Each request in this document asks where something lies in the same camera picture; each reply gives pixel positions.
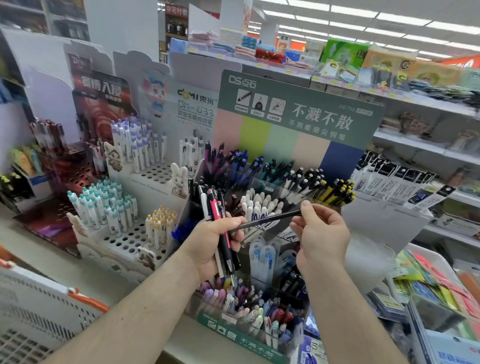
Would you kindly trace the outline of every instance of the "finger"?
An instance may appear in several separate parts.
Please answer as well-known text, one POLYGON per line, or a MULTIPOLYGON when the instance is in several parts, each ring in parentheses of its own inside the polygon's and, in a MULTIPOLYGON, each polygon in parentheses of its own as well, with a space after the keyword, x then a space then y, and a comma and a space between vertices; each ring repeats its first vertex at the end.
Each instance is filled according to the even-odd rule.
POLYGON ((243 216, 237 218, 220 218, 211 222, 209 229, 217 234, 222 234, 226 231, 233 230, 246 222, 247 219, 243 216))
POLYGON ((231 249, 236 251, 237 253, 240 251, 240 243, 239 242, 236 242, 234 240, 230 241, 230 246, 231 246, 231 249))
POLYGON ((303 228, 305 227, 305 225, 307 225, 305 223, 305 219, 302 216, 294 216, 294 217, 292 217, 292 221, 294 223, 296 223, 297 225, 302 226, 303 228))
POLYGON ((294 222, 291 222, 289 224, 290 228, 296 233, 296 235, 299 237, 299 239, 301 240, 301 236, 303 234, 303 227, 300 226, 300 225, 297 225, 296 223, 294 222))
POLYGON ((325 224, 318 217, 310 201, 308 200, 302 201, 300 210, 301 210, 301 215, 307 224, 318 224, 318 223, 325 224))
POLYGON ((238 242, 241 242, 244 237, 245 237, 245 233, 241 230, 238 230, 233 234, 233 240, 236 240, 238 242))
POLYGON ((327 206, 313 204, 313 209, 315 213, 324 221, 327 222, 328 225, 345 225, 345 221, 343 221, 342 217, 338 212, 328 208, 327 206))

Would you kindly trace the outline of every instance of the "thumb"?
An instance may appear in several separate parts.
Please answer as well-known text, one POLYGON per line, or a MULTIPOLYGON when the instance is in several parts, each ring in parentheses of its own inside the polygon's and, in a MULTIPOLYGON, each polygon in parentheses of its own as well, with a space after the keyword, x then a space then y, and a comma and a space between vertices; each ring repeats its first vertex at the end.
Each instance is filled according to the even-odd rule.
POLYGON ((245 222, 247 222, 247 220, 244 217, 220 218, 210 224, 210 229, 217 234, 223 234, 224 232, 237 228, 240 224, 245 222))
POLYGON ((313 209, 313 206, 310 203, 310 201, 308 201, 308 200, 302 201, 300 210, 301 210, 301 215, 303 216, 303 219, 305 220, 305 222, 307 224, 314 224, 318 221, 322 221, 318 217, 315 210, 313 209))

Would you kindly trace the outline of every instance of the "person's right hand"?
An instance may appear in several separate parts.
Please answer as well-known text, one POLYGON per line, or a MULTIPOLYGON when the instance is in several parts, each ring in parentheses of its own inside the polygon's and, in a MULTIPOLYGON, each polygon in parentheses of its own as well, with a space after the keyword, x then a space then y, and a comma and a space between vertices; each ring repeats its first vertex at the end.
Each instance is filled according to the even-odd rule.
POLYGON ((305 276, 315 274, 320 265, 345 263, 350 232, 334 210, 309 201, 301 204, 301 216, 292 218, 290 227, 300 239, 297 267, 305 276))

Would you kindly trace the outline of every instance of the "green label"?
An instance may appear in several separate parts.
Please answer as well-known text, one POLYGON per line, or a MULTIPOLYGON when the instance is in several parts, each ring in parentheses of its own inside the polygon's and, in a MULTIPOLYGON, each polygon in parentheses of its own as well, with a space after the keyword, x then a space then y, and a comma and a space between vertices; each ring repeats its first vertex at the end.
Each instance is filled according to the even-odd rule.
POLYGON ((234 341, 240 346, 243 346, 244 348, 254 352, 255 354, 272 363, 286 364, 289 362, 289 359, 286 355, 283 355, 271 347, 260 343, 254 338, 251 338, 226 321, 217 320, 216 318, 213 318, 203 312, 198 315, 197 321, 206 328, 215 331, 217 334, 225 336, 227 339, 234 341))
POLYGON ((377 130, 380 105, 224 70, 218 108, 365 149, 377 130))

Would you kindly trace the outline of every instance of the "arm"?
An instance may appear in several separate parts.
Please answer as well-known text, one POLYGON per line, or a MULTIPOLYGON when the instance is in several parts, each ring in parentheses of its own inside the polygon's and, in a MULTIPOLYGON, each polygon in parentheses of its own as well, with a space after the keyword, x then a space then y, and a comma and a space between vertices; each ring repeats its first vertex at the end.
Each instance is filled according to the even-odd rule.
POLYGON ((290 224, 301 241, 297 266, 307 285, 328 362, 408 363, 345 271, 350 234, 343 219, 308 201, 301 210, 302 216, 290 224))
MULTIPOLYGON (((158 359, 192 293, 215 275, 219 234, 245 218, 198 224, 180 249, 118 305, 43 363, 151 364, 158 359)), ((235 236, 243 239, 243 233, 235 236)), ((231 241, 235 250, 238 242, 231 241)))

